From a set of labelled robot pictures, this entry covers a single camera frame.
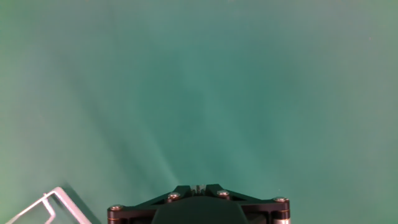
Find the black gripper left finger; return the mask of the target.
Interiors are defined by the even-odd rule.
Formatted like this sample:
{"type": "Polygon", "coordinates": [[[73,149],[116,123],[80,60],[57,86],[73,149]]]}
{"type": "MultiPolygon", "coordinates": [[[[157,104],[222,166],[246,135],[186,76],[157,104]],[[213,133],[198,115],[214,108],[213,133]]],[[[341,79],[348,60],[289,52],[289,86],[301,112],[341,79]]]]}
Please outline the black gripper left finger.
{"type": "Polygon", "coordinates": [[[153,218],[158,209],[168,203],[196,196],[198,185],[179,185],[173,191],[135,206],[116,204],[107,209],[108,224],[132,223],[138,218],[153,218]]]}

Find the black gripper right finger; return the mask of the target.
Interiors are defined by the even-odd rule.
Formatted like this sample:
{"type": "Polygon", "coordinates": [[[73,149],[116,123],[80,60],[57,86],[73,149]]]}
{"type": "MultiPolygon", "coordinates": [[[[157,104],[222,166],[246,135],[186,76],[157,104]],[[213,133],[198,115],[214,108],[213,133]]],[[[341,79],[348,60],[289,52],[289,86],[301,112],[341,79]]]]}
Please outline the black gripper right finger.
{"type": "Polygon", "coordinates": [[[220,184],[199,185],[198,195],[235,202],[249,223],[291,224],[290,200],[287,197],[262,200],[224,189],[220,184]]]}

